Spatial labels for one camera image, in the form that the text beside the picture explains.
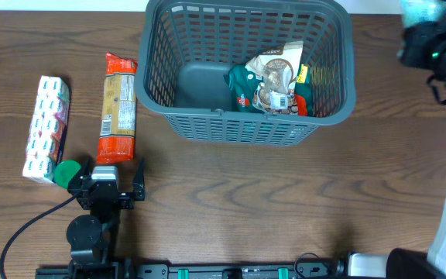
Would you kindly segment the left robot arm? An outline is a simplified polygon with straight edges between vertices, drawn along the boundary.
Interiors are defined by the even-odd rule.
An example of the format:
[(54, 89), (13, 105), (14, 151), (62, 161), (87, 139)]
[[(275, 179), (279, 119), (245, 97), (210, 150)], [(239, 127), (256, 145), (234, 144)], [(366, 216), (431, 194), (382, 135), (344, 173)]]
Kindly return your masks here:
[(67, 191), (87, 215), (75, 218), (67, 227), (67, 241), (76, 270), (84, 274), (113, 271), (118, 276), (122, 264), (114, 260), (120, 213), (131, 210), (135, 202), (145, 199), (144, 164), (141, 160), (132, 180), (131, 191), (120, 191), (118, 168), (96, 166), (86, 162), (68, 182)]

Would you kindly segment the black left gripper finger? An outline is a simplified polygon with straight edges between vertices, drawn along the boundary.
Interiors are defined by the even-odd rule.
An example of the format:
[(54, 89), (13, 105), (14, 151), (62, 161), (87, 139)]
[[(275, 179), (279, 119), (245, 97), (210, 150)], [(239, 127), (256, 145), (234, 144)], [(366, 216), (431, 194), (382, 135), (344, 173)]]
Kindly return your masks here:
[(133, 192), (135, 194), (145, 193), (144, 165), (145, 165), (145, 160), (141, 159), (139, 161), (139, 166), (137, 168), (136, 174), (132, 180)]
[(84, 159), (79, 163), (79, 168), (74, 175), (74, 184), (81, 184), (84, 177), (88, 177), (90, 174), (90, 158)]

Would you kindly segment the orange biscuit package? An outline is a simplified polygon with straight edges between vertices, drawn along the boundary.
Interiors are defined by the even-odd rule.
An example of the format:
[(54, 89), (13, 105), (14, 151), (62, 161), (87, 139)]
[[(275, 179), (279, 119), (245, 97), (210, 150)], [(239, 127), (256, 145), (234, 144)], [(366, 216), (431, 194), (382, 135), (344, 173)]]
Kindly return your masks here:
[(101, 129), (98, 141), (98, 164), (131, 160), (136, 148), (136, 94), (134, 92), (137, 61), (107, 53)]

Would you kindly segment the green Nescafe coffee bag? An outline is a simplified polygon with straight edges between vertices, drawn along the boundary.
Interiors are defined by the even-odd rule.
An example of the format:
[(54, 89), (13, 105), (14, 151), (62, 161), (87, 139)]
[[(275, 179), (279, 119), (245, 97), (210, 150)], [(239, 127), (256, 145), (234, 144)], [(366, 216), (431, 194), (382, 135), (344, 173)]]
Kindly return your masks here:
[(289, 99), (289, 107), (282, 110), (272, 110), (265, 108), (257, 102), (259, 85), (263, 84), (262, 76), (245, 69), (244, 64), (235, 65), (224, 76), (225, 83), (229, 87), (232, 96), (232, 110), (237, 112), (249, 112), (263, 114), (281, 113), (301, 116), (313, 116), (313, 91), (310, 86), (309, 68), (304, 64), (300, 65), (300, 71), (307, 74), (303, 83), (297, 82), (295, 85), (295, 95)]

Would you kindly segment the pale green wipes packet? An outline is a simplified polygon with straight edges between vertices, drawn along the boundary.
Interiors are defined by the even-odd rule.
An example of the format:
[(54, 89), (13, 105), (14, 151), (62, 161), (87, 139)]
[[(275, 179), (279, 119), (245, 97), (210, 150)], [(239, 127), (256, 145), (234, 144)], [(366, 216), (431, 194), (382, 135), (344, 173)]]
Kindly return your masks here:
[(442, 0), (401, 0), (402, 24), (405, 29), (421, 22), (435, 22), (446, 10)]

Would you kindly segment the beige brown snack pouch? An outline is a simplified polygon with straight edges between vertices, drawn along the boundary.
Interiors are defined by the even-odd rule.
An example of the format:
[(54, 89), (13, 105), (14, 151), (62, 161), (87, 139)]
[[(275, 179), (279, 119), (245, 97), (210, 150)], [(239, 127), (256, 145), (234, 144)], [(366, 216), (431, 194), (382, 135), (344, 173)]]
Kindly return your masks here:
[(273, 114), (298, 114), (295, 87), (303, 47), (303, 41), (281, 44), (254, 56), (245, 64), (246, 70), (261, 77), (252, 99), (255, 109)]

